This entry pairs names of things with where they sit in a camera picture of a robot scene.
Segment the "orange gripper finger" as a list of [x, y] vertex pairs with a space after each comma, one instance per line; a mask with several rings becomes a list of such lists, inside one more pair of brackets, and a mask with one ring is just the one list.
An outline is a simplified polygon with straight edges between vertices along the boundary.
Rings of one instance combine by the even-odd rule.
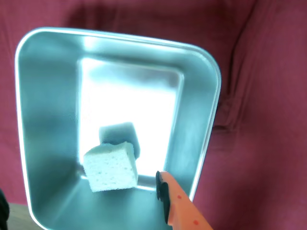
[[163, 203], [164, 217], [173, 230], [212, 230], [182, 187], [168, 172], [156, 172], [156, 195]]

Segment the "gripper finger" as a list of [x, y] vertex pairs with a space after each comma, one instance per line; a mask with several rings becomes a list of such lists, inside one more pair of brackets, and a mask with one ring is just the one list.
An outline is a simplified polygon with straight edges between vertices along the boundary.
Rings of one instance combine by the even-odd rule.
[[2, 190], [0, 190], [0, 226], [7, 227], [9, 219], [10, 208]]

